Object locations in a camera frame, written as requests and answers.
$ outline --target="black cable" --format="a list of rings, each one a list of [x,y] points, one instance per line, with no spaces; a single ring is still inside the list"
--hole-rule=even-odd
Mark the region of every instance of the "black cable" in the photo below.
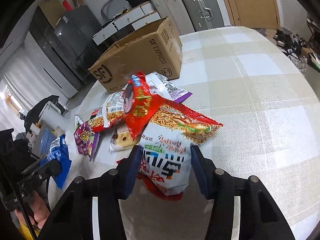
[[[27,227],[28,227],[29,232],[30,232],[30,234],[32,236],[32,239],[35,240],[37,238],[37,236],[36,236],[36,233],[35,233],[35,231],[34,231],[34,229],[32,227],[30,218],[29,218],[29,216],[27,214],[25,205],[24,205],[23,200],[21,198],[21,193],[20,193],[20,191],[19,191],[19,189],[17,187],[17,184],[13,182],[13,179],[12,179],[10,173],[8,172],[7,167],[3,163],[1,157],[0,157],[0,169],[3,171],[7,181],[9,182],[9,184],[10,184],[12,190],[13,190],[13,193],[14,193],[15,197],[17,198],[17,201],[18,201],[19,207],[21,209],[23,218],[24,218],[24,220],[25,220],[25,222],[27,224]]]

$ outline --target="silver suitcase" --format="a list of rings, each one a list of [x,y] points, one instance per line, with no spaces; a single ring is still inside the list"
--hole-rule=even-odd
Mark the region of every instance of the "silver suitcase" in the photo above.
[[[182,0],[195,30],[202,31],[224,27],[217,0]]]
[[[194,33],[190,16],[182,0],[152,0],[161,18],[168,17],[180,35]]]

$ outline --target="tablecloth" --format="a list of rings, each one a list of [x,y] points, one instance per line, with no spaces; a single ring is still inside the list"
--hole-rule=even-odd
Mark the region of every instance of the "tablecloth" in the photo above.
[[[320,103],[292,62],[255,30],[224,27],[180,37],[183,58],[176,86],[193,93],[184,104],[224,124],[201,145],[204,157],[232,176],[258,176],[287,219],[296,240],[305,240],[320,219]],[[74,114],[87,120],[108,93],[97,82],[67,117],[71,169],[63,190],[50,183],[52,206],[76,176],[100,176],[112,167],[108,131],[94,162],[76,155]],[[99,239],[97,200],[93,230]],[[182,200],[166,202],[136,181],[120,201],[128,239],[204,239],[213,201],[200,194],[194,173]],[[232,239],[237,239],[240,201],[235,198]]]

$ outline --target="drawer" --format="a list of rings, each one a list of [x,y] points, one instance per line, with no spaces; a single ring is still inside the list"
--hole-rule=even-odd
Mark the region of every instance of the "drawer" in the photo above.
[[[117,29],[114,27],[114,25],[109,23],[106,27],[93,36],[93,40],[97,45],[99,45],[116,32]]]
[[[155,22],[157,20],[160,20],[160,15],[156,12],[150,15],[146,15],[142,19],[132,23],[132,26],[135,30],[138,30],[139,28],[143,27],[144,25],[147,25],[148,23]]]
[[[151,2],[146,3],[146,4],[144,4],[144,5],[141,5],[141,9],[142,9],[142,11],[144,12],[145,15],[150,14],[150,13],[153,13],[153,12],[155,11],[155,10],[153,9],[153,7],[152,7]]]
[[[116,27],[120,30],[124,26],[127,26],[130,23],[142,18],[144,16],[144,12],[142,11],[141,7],[137,7],[130,12],[125,13],[124,15],[120,16],[118,19],[115,20]]]

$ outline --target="blue snack bag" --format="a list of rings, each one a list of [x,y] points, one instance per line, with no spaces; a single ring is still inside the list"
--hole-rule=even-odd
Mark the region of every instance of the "blue snack bag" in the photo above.
[[[57,187],[60,189],[62,189],[63,184],[66,181],[66,178],[71,166],[71,160],[69,159],[68,145],[65,141],[65,137],[66,135],[63,134],[51,143],[47,159],[44,159],[41,162],[41,165],[43,165],[46,162],[53,159],[56,159],[59,161],[62,171],[57,176],[53,177],[53,179],[57,184]]]

